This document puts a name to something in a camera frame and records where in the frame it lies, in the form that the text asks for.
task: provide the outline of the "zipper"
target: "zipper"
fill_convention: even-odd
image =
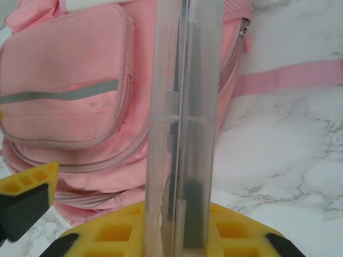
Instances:
[[[232,80],[232,74],[238,67],[238,60],[241,55],[244,36],[247,34],[250,21],[248,19],[242,19],[241,26],[237,29],[235,37],[237,38],[235,45],[233,46],[230,54],[228,55],[228,62],[223,68],[219,78],[219,96],[225,91],[225,85],[229,85]]]
[[[235,37],[237,37],[237,41],[235,45],[233,46],[232,50],[230,51],[230,54],[228,55],[229,60],[225,67],[223,68],[220,79],[219,79],[219,94],[221,92],[225,91],[225,85],[229,85],[228,80],[231,80],[231,75],[233,74],[233,71],[236,67],[238,67],[238,60],[240,57],[241,47],[243,43],[243,38],[247,33],[249,25],[248,19],[242,19],[242,25],[238,28]],[[60,172],[67,172],[67,173],[87,173],[87,172],[93,172],[101,169],[108,168],[110,166],[120,165],[128,161],[130,158],[135,156],[136,154],[140,153],[142,147],[144,144],[146,144],[148,140],[148,119],[146,120],[142,130],[136,137],[136,139],[122,152],[117,154],[116,156],[101,161],[98,163],[91,163],[91,164],[84,164],[84,165],[60,165]],[[25,162],[30,163],[34,166],[42,165],[43,163],[36,162],[33,160],[28,159],[25,157],[15,146],[14,143],[12,143],[12,148],[16,152],[16,154]]]
[[[118,194],[120,194],[120,192],[99,194],[94,196],[83,196],[74,193],[57,191],[55,195],[55,200],[78,208],[94,209],[97,206],[113,199]]]

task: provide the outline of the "pink fabric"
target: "pink fabric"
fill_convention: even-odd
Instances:
[[[240,6],[227,4],[224,10],[230,15],[226,16],[223,25],[221,69],[224,70],[230,59],[235,61],[234,72],[228,74],[226,83],[221,85],[217,135],[235,86],[239,55],[233,54],[233,46],[241,27],[240,15],[249,17],[251,10],[251,6],[246,5],[249,1],[241,2]],[[0,65],[3,69],[0,73],[7,74],[0,77],[2,96],[28,90],[66,92],[102,82],[102,79],[120,80],[118,92],[107,94],[106,99],[100,95],[67,104],[56,100],[32,100],[30,103],[0,106],[4,112],[4,161],[12,172],[59,160],[61,169],[57,189],[64,196],[68,193],[84,195],[94,192],[100,196],[118,193],[108,201],[99,201],[101,204],[92,210],[65,205],[63,200],[57,202],[56,209],[73,225],[144,199],[157,0],[136,1],[122,7],[124,12],[121,12],[121,17],[117,16],[112,21],[104,12],[108,5],[59,18],[47,14],[50,13],[48,11],[41,12],[46,15],[44,19],[35,16],[32,19],[35,20],[34,26],[28,28],[32,24],[26,24],[26,29],[6,41],[0,55],[0,61],[5,63]],[[60,16],[58,5],[56,9],[58,11],[54,13]],[[236,18],[234,11],[240,13]],[[130,22],[130,17],[135,20],[134,36],[131,33],[133,29],[121,23],[125,23],[125,16],[128,17],[127,22]],[[113,33],[109,33],[110,29],[106,30],[109,24]],[[127,32],[126,42],[122,30]],[[114,33],[118,36],[117,42],[114,42]],[[126,88],[131,90],[127,98],[129,108],[121,126],[96,145],[77,148],[82,141],[89,142],[100,137],[99,134],[104,135],[105,128],[109,127],[108,121],[115,116],[121,104],[124,105],[121,87],[125,88],[125,74],[131,83]],[[93,102],[98,103],[97,111],[92,109]],[[134,150],[132,154],[126,154],[128,149]],[[111,164],[125,154],[128,158]],[[74,203],[75,206],[79,204],[80,200]]]
[[[282,67],[273,71],[242,75],[233,97],[269,92],[278,88],[343,85],[343,60],[316,61]]]
[[[3,104],[4,134],[40,147],[46,141],[59,147],[100,142],[120,112],[126,113],[121,101],[128,101],[125,92],[132,87],[127,76],[133,76],[133,31],[133,20],[114,5],[55,18],[10,37],[1,51],[1,96],[67,92],[113,80],[118,89],[75,101]]]
[[[58,0],[19,0],[17,8],[5,18],[14,33],[60,15]]]

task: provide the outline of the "backpack front pocket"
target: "backpack front pocket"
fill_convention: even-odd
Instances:
[[[1,129],[12,142],[83,148],[113,136],[132,91],[134,20],[119,5],[10,37],[0,53]]]

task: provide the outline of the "black plastic piece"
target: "black plastic piece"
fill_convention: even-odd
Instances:
[[[287,238],[273,233],[268,233],[266,238],[281,257],[305,257],[305,255]]]
[[[49,209],[48,184],[17,196],[0,195],[0,225],[11,242],[19,240]]]
[[[6,239],[7,239],[7,236],[5,232],[3,231],[2,227],[0,226],[0,247],[4,244]]]
[[[203,249],[205,247],[203,185],[197,181],[185,182],[183,197],[186,200],[183,248]]]
[[[39,257],[63,257],[73,246],[79,235],[76,233],[56,239]]]

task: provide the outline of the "pink backpack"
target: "pink backpack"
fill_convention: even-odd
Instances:
[[[68,14],[65,1],[21,0],[5,21],[4,161],[21,172],[58,160],[55,207],[72,225],[145,197],[157,0],[126,2]],[[217,134],[251,10],[225,1]]]

